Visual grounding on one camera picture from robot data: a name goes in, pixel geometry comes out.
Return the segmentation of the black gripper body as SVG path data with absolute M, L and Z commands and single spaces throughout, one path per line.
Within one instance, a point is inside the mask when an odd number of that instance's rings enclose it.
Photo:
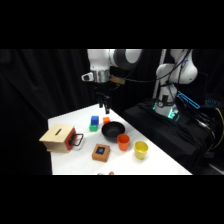
M 96 97 L 99 101 L 105 101 L 109 97 L 109 83 L 95 83 L 94 84 Z

